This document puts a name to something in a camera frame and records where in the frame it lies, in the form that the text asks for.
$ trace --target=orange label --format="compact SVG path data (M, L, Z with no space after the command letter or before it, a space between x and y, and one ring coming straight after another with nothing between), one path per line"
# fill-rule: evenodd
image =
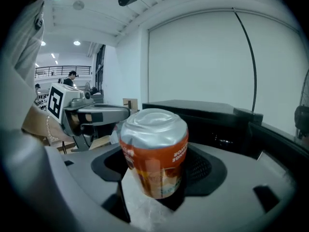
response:
M160 149L136 148L120 139L129 169L146 195L162 199L177 190L182 178L188 136L187 132L179 143Z

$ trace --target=bracelet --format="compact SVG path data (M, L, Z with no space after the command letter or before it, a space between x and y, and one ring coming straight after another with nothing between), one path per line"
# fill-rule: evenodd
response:
M50 115L48 115L48 116L46 117L47 134L48 134L48 137L50 138L51 141L55 141L55 140L58 140L58 139L57 139L56 137L53 137L52 134L50 133L49 118L50 118Z

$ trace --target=can lid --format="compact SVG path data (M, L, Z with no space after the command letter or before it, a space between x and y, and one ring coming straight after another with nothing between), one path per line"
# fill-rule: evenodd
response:
M187 124L178 115L149 108L131 115L123 124L120 138L137 148L159 149L180 142L187 134Z

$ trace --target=aluminum can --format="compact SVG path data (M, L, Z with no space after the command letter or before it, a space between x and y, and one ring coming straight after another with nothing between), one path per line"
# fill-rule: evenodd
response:
M144 109L126 120L120 146L144 194L163 199L178 189L188 136L186 122L170 111Z

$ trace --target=railing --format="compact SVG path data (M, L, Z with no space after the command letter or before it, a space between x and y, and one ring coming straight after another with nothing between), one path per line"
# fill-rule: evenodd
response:
M78 75L90 75L91 66L66 65L66 66L49 66L38 67L35 69L34 77L45 77L54 75L69 75L70 71L76 71Z

